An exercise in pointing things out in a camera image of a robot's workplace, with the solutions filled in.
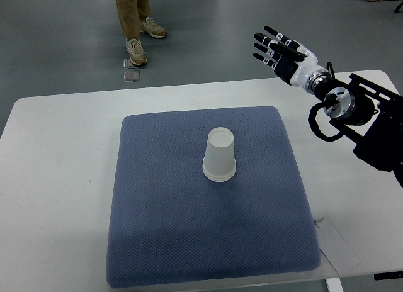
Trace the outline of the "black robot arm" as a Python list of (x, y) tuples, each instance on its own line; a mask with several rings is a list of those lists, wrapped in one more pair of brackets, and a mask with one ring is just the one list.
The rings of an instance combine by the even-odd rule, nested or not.
[[(334, 142), (347, 137), (355, 143), (357, 158), (379, 171), (391, 172), (402, 182), (402, 96), (356, 74), (350, 82), (337, 80), (333, 72), (310, 78), (307, 89), (319, 99), (310, 110), (308, 123), (318, 138)], [(319, 110), (338, 130), (323, 134), (316, 121)]]

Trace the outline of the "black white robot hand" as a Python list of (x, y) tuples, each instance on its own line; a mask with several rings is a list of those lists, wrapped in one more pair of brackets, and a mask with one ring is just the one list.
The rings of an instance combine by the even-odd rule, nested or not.
[(283, 82), (312, 94), (316, 80), (330, 77), (315, 54), (301, 43), (269, 26), (264, 31), (254, 34), (254, 48), (259, 52), (253, 57), (270, 67)]

